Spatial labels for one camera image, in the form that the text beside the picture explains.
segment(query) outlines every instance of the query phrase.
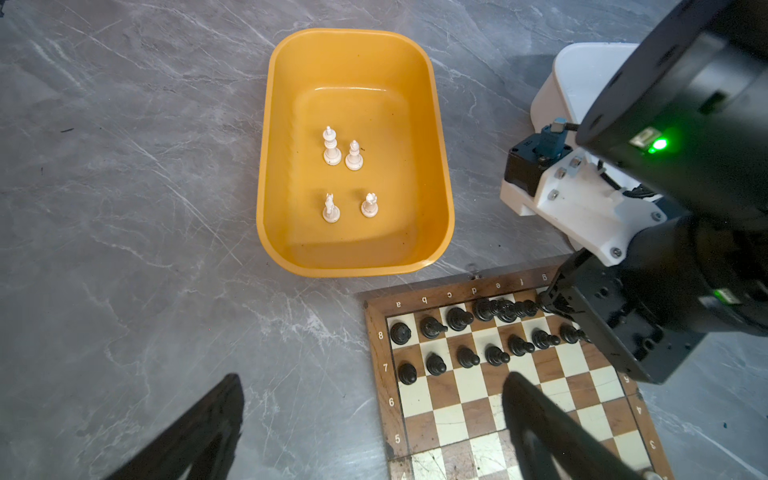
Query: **marble floor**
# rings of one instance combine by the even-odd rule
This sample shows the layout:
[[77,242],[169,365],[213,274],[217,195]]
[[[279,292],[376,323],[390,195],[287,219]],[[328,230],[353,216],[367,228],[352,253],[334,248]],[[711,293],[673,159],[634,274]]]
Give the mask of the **marble floor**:
[[[0,18],[0,472],[102,478],[227,372],[232,479],[385,478],[362,298],[570,253],[498,199],[553,57],[671,0],[8,0]],[[455,200],[418,273],[311,280],[255,228],[266,70],[309,27],[432,58]],[[711,336],[643,393],[678,479],[768,478],[766,340]]]

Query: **chessboard square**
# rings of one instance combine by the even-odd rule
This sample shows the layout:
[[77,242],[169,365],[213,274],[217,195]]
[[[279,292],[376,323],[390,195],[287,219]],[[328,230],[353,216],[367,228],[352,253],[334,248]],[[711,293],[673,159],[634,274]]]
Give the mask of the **chessboard square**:
[[563,342],[556,346],[555,349],[558,351],[560,365],[565,376],[589,372],[589,365],[587,365],[587,360],[584,358],[584,351],[581,349],[581,345]]
[[462,409],[464,409],[464,420],[467,422],[467,433],[471,438],[496,431],[496,422],[488,397],[462,403]]
[[442,458],[448,478],[455,478],[455,480],[477,478],[477,468],[469,440],[442,447]]
[[604,403],[603,410],[614,436],[637,430],[637,424],[632,416],[632,407],[626,397]]
[[616,435],[614,441],[616,442],[616,449],[619,451],[619,458],[629,468],[637,471],[650,467],[650,459],[639,431]]
[[416,327],[416,319],[413,316],[413,313],[406,313],[403,315],[389,317],[386,320],[387,336],[389,336],[389,331],[392,329],[392,325],[396,324],[397,322],[403,322],[408,326],[408,328],[411,329],[411,338],[403,345],[398,345],[397,343],[394,343],[392,339],[390,339],[389,344],[392,345],[392,349],[401,349],[403,347],[417,345],[419,343],[419,335],[418,328]]
[[445,463],[441,449],[416,453],[412,457],[414,480],[433,480],[445,477]]
[[497,395],[502,392],[504,388],[504,381],[509,375],[509,370],[506,365],[493,366],[488,362],[481,363],[483,380],[485,380],[485,391],[489,395]]
[[591,370],[589,373],[592,375],[592,382],[594,382],[601,402],[608,402],[624,396],[624,389],[621,388],[621,382],[619,382],[614,367],[605,366],[601,369]]
[[430,375],[426,378],[429,385],[429,396],[432,397],[432,407],[434,409],[441,409],[462,402],[458,397],[456,378],[453,371],[445,372],[438,376]]
[[482,399],[488,396],[485,389],[485,380],[482,376],[482,369],[473,366],[471,369],[457,369],[453,371],[458,387],[458,397],[462,403],[472,400]]
[[519,372],[533,385],[541,383],[536,371],[536,363],[533,360],[533,355],[530,353],[526,353],[523,356],[510,355],[507,367],[510,372]]
[[491,406],[491,414],[493,415],[493,422],[496,425],[496,430],[503,430],[507,428],[507,421],[504,418],[504,407],[502,407],[502,394],[491,395],[488,397],[488,404]]
[[611,362],[608,362],[605,355],[600,353],[600,350],[593,343],[582,343],[581,350],[584,352],[584,358],[587,360],[590,370],[611,366]]
[[425,376],[417,378],[412,385],[400,383],[400,405],[402,416],[406,418],[432,410],[429,384]]
[[[439,318],[439,320],[445,326],[448,326],[448,312],[452,308],[460,308],[462,310],[467,310],[464,307],[464,303],[456,303],[454,305],[441,306],[439,308],[439,311],[440,311],[440,318]],[[464,335],[465,333],[469,333],[470,331],[471,331],[471,329],[469,328],[469,326],[464,328],[461,332],[457,332],[454,329],[452,329],[451,327],[448,327],[448,331],[445,332],[445,336],[459,336],[459,335]]]
[[411,452],[426,452],[440,446],[434,412],[406,417],[406,435]]
[[435,409],[435,425],[440,446],[450,445],[469,438],[461,404]]
[[469,441],[472,444],[472,454],[475,457],[477,475],[489,475],[494,472],[502,472],[507,468],[502,450],[502,441],[498,433],[490,433]]
[[594,387],[592,375],[589,372],[566,377],[566,380],[577,409],[585,409],[600,403],[598,391]]
[[451,351],[448,348],[447,339],[434,339],[421,344],[422,361],[426,365],[427,358],[433,353],[439,355],[442,361],[445,363],[445,371],[450,372],[453,370],[453,362],[451,362]]
[[541,383],[565,377],[557,349],[550,347],[546,350],[536,350],[531,356],[536,365],[536,372]]
[[545,319],[543,316],[540,316],[538,318],[524,318],[522,320],[523,324],[523,331],[525,332],[525,341],[533,343],[533,332],[536,330],[544,330],[546,333],[549,333],[550,335],[552,332],[549,331],[549,324],[547,323],[547,319]]
[[579,423],[581,427],[592,435],[595,440],[602,442],[613,436],[611,426],[608,425],[608,418],[605,415],[602,405],[587,407],[577,410]]
[[[424,334],[422,333],[422,329],[421,329],[422,321],[425,318],[427,318],[428,316],[436,319],[438,322],[440,322],[443,325],[445,325],[445,322],[440,318],[440,310],[439,309],[433,308],[433,309],[429,309],[429,310],[422,310],[421,312],[414,312],[413,313],[413,317],[414,317],[414,320],[415,320],[415,323],[416,323],[416,332],[419,334],[419,342],[422,342],[422,343],[428,342],[430,340],[430,339],[428,339],[427,337],[424,336]],[[445,333],[440,333],[434,339],[444,339],[444,338],[445,338]]]
[[416,369],[417,376],[425,376],[426,369],[424,368],[424,360],[422,360],[422,347],[417,343],[416,345],[407,346],[401,349],[395,349],[392,351],[392,357],[395,359],[395,368],[399,369],[406,363],[410,363]]
[[574,399],[571,396],[571,390],[568,388],[566,379],[551,380],[541,383],[541,391],[560,407],[563,412],[570,412],[576,409]]
[[498,336],[498,329],[496,328],[480,330],[478,332],[473,331],[472,338],[475,341],[475,351],[480,357],[480,363],[488,361],[485,359],[485,349],[491,345],[502,348],[502,339]]

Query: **chessboard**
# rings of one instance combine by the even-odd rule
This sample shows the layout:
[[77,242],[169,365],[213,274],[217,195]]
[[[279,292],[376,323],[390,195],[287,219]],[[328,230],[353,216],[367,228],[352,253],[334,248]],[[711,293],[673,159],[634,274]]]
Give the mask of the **chessboard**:
[[[556,270],[557,266],[537,268],[366,301],[392,480],[522,479],[502,411],[502,386],[513,371],[525,376],[634,471],[653,471],[664,480],[674,479],[634,380],[617,373],[584,339],[563,334],[574,343],[560,341],[548,346],[538,342],[545,349],[530,345],[536,332],[560,336],[561,329],[573,332],[564,325],[578,329],[578,324],[565,318],[531,309],[531,302],[536,302],[538,292],[548,286]],[[481,310],[465,328],[446,329],[450,323],[461,326],[462,319],[467,322],[467,313],[473,313],[480,299],[501,300],[507,306],[514,303],[521,316],[509,322],[514,315],[496,311],[498,315],[488,319],[487,311]],[[482,302],[486,308],[488,302]],[[449,315],[456,308],[464,313]],[[427,338],[421,328],[429,317],[442,324],[426,330],[433,338]],[[402,324],[409,335],[404,335]],[[528,351],[517,348],[522,355],[515,355],[510,338],[523,339],[523,345],[529,344]],[[487,357],[492,346],[498,350]],[[479,362],[468,361],[473,355],[466,351],[460,362],[458,352],[464,348]],[[437,366],[434,356],[441,360]],[[500,364],[494,366],[488,359]]]

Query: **white square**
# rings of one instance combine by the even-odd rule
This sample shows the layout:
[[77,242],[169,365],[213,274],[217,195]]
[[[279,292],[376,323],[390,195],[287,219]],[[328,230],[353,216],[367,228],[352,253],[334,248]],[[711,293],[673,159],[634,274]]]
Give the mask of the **white square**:
[[541,384],[541,391],[549,399],[560,407],[563,412],[571,412],[576,409],[574,398],[571,396],[571,389],[568,388],[566,379],[550,380]]
[[411,385],[401,383],[400,403],[402,405],[402,416],[404,417],[412,417],[432,410],[432,399],[429,396],[427,377],[420,376]]
[[624,396],[624,390],[621,388],[621,382],[616,376],[614,367],[604,366],[589,373],[592,375],[594,389],[598,391],[598,398],[601,402],[608,402]]
[[549,331],[549,324],[547,323],[547,319],[543,316],[534,319],[525,319],[522,322],[523,332],[525,332],[525,340],[528,342],[533,342],[533,332],[537,329],[544,330],[550,335],[552,334],[552,332]]
[[448,340],[429,340],[428,342],[422,343],[420,348],[422,350],[422,360],[424,360],[424,371],[426,372],[427,376],[431,375],[429,370],[426,368],[427,357],[432,353],[440,355],[440,358],[442,358],[442,361],[445,363],[446,372],[453,370],[453,362],[451,362],[451,351],[448,350]]
[[445,332],[445,336],[459,336],[459,335],[464,335],[466,333],[469,333],[471,331],[469,329],[469,325],[467,325],[466,328],[464,328],[461,332],[455,331],[448,325],[448,311],[454,308],[460,308],[465,312],[467,311],[467,307],[464,305],[464,303],[456,303],[455,305],[440,307],[440,318],[442,318],[442,324],[448,327],[448,331]]
[[602,404],[577,410],[576,414],[578,415],[581,427],[598,442],[613,436],[611,425],[608,423],[608,417],[605,416]]
[[533,355],[530,353],[526,353],[523,356],[510,355],[507,366],[510,372],[520,372],[530,383],[534,385],[541,383],[541,380],[538,379]]
[[389,331],[391,330],[392,325],[396,324],[397,322],[403,322],[408,326],[408,328],[411,329],[411,338],[402,345],[398,345],[397,343],[394,343],[392,339],[389,339],[393,349],[401,349],[404,346],[411,346],[419,343],[419,330],[416,328],[416,317],[413,316],[413,313],[406,313],[405,315],[389,317],[386,320],[387,336],[389,336]]
[[491,413],[493,414],[493,422],[496,424],[497,430],[504,430],[507,428],[507,421],[504,419],[504,407],[502,407],[502,394],[491,395],[488,397],[488,402],[491,404]]
[[504,460],[502,441],[498,433],[490,433],[469,441],[472,446],[472,456],[478,469],[478,477],[491,473],[503,472],[507,468]]
[[619,451],[621,461],[626,463],[629,468],[637,471],[641,468],[650,467],[650,459],[645,451],[645,444],[640,437],[640,432],[622,433],[614,437],[616,449]]
[[589,372],[589,365],[587,365],[587,359],[584,357],[584,350],[581,349],[581,345],[563,342],[555,349],[558,351],[560,366],[563,367],[565,376]]
[[458,397],[462,403],[471,402],[488,396],[485,389],[485,380],[479,366],[470,369],[456,369],[453,371],[458,388]]
[[434,480],[445,477],[445,463],[442,460],[442,449],[432,449],[426,452],[414,453],[413,462],[414,480]]
[[498,329],[489,328],[472,332],[472,339],[475,341],[475,348],[478,356],[480,357],[480,363],[485,363],[485,349],[491,345],[496,345],[500,349],[504,349],[502,346],[502,338],[498,335]]
[[469,438],[462,404],[435,410],[435,425],[440,446],[450,445]]

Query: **brown square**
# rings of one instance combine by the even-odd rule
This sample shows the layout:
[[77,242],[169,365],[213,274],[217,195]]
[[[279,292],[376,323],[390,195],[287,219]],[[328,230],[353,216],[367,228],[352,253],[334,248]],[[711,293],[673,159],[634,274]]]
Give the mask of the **brown square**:
[[484,362],[480,364],[480,368],[482,369],[482,376],[485,380],[485,389],[488,391],[488,396],[501,393],[504,381],[509,375],[509,369],[506,364],[502,363],[500,366],[493,366],[488,362]]
[[533,363],[536,365],[536,373],[541,383],[557,380],[565,377],[563,367],[560,365],[560,357],[555,348],[537,350],[532,353]]
[[453,370],[440,376],[427,376],[427,385],[429,386],[429,396],[432,398],[432,408],[435,410],[458,405],[462,402],[458,397],[458,387]]
[[507,468],[518,464],[518,456],[515,453],[515,446],[509,436],[509,430],[501,430],[498,438],[502,441],[502,452],[504,452],[504,461],[507,462]]
[[610,453],[614,454],[614,457],[619,457],[619,449],[616,448],[616,441],[613,439],[605,439],[600,442],[600,445],[604,446]]
[[[526,290],[524,292],[517,292],[515,293],[515,302],[522,302],[525,300],[532,300],[536,302],[536,299],[538,298],[538,294],[536,293],[536,290]],[[539,318],[544,316],[544,312],[539,310],[536,312],[533,316],[526,316],[525,319],[531,319],[531,318]]]
[[413,313],[414,318],[416,319],[416,330],[419,334],[419,342],[424,343],[428,342],[430,340],[437,340],[437,339],[444,339],[445,338],[445,332],[441,333],[440,335],[437,335],[434,339],[428,339],[422,334],[422,320],[424,320],[426,317],[431,316],[435,318],[438,322],[442,323],[443,325],[447,326],[445,324],[445,321],[440,317],[440,310],[436,308],[432,308],[429,310],[422,310],[421,312],[414,312]]
[[[475,313],[475,301],[470,300],[468,302],[464,302],[464,308],[467,309],[468,312],[472,312],[472,314]],[[489,322],[482,322],[478,317],[475,317],[475,321],[469,324],[469,329],[472,332],[478,332],[479,330],[485,330],[494,328],[496,326],[495,319],[492,319]]]
[[611,433],[614,434],[614,437],[637,430],[637,424],[634,422],[632,409],[626,397],[604,403],[603,410],[605,410],[605,416],[608,418],[608,425],[611,426]]
[[496,431],[496,422],[493,420],[493,411],[488,397],[462,403],[462,409],[470,439]]
[[425,376],[424,359],[422,358],[422,347],[417,345],[404,346],[401,349],[394,349],[392,357],[395,359],[395,368],[400,368],[404,363],[410,363],[416,368],[417,376]]
[[442,447],[445,476],[455,480],[467,480],[477,475],[475,459],[469,440]]
[[608,362],[605,356],[600,353],[600,350],[592,343],[582,343],[581,350],[584,351],[584,358],[587,360],[587,366],[590,370],[611,366],[611,362]]
[[406,433],[411,453],[426,452],[440,446],[435,414],[432,412],[406,417]]
[[472,352],[475,352],[475,341],[472,339],[472,333],[468,331],[464,335],[450,336],[446,340],[448,340],[448,351],[451,353],[451,363],[453,364],[453,369],[456,370],[464,368],[462,367],[462,364],[458,362],[456,353],[458,352],[458,349],[463,346],[467,347]]
[[594,387],[592,375],[589,372],[569,376],[566,380],[577,409],[585,409],[600,403],[598,391]]
[[517,335],[522,339],[525,338],[525,331],[523,331],[523,324],[521,322],[510,323],[498,328],[498,336],[502,339],[502,348],[509,355],[514,355],[509,349],[509,337],[512,335]]

